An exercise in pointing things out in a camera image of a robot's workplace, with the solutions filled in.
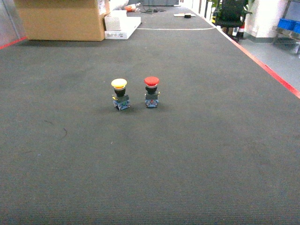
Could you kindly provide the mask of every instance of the black office chair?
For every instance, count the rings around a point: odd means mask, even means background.
[[[243,25],[246,14],[250,13],[244,9],[246,0],[220,0],[217,3],[216,10],[213,13],[213,23],[221,28],[226,28],[226,34],[235,41],[238,37],[228,34],[229,28],[240,27]]]

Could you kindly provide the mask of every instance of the floor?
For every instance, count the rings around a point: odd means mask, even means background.
[[[134,13],[126,41],[0,51],[0,224],[300,224],[299,98],[200,17],[164,9]]]
[[[273,69],[297,90],[300,90],[300,51],[299,43],[255,43],[248,39],[241,40],[240,45]]]

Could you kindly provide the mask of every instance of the white box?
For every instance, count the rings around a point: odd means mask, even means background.
[[[123,30],[105,31],[105,39],[127,40],[140,24],[140,17],[127,17],[127,27]]]
[[[104,17],[106,30],[123,30],[127,26],[127,11],[114,10]]]

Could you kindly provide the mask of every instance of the cardboard box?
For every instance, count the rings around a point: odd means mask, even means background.
[[[127,11],[114,10],[104,17],[106,30],[123,30],[127,27]]]
[[[140,17],[127,17],[127,27],[123,30],[105,31],[105,39],[127,40],[140,24]]]
[[[14,0],[30,40],[101,41],[108,0]]]

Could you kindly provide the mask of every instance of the wall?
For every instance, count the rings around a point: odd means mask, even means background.
[[[202,0],[193,0],[192,3],[192,11],[200,13],[199,9],[201,7]]]
[[[202,16],[202,17],[204,17],[204,14],[205,14],[205,5],[206,5],[206,1],[207,0],[202,0],[201,1],[201,5],[200,5],[200,12],[199,12],[199,14],[200,14],[200,16]]]
[[[291,2],[286,19],[300,21],[300,2]]]
[[[255,0],[249,3],[253,13],[247,15],[245,32],[255,38],[273,38],[276,33],[272,31],[282,18],[286,7],[286,0]]]

